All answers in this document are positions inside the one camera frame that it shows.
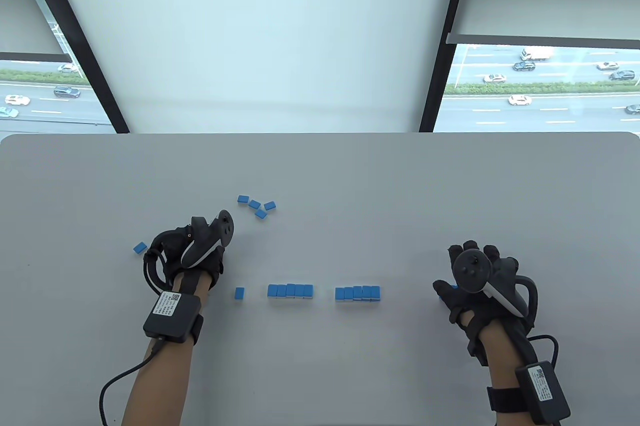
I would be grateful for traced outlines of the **person's right hand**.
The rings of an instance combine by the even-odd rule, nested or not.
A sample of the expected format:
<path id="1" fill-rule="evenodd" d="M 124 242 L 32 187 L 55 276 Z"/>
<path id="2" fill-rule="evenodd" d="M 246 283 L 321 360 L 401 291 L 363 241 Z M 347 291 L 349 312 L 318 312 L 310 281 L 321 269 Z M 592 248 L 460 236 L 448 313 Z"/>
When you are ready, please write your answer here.
<path id="1" fill-rule="evenodd" d="M 448 307 L 449 321 L 464 330 L 467 350 L 483 367 L 488 366 L 480 333 L 497 320 L 526 365 L 538 362 L 528 340 L 538 310 L 538 289 L 533 280 L 519 275 L 514 257 L 501 257 L 498 248 L 480 248 L 476 241 L 448 248 L 455 285 L 437 280 L 433 288 Z"/>

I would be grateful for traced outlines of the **person's left hand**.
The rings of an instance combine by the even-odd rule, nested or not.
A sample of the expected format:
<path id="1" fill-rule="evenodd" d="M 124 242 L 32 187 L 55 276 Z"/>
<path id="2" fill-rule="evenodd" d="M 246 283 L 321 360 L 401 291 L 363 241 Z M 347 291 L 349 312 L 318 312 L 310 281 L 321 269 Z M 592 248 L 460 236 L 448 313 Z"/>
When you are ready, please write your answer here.
<path id="1" fill-rule="evenodd" d="M 143 273 L 156 292 L 171 291 L 178 275 L 187 272 L 208 273 L 210 288 L 224 272 L 220 232 L 204 217 L 192 217 L 190 224 L 164 231 L 144 253 Z"/>

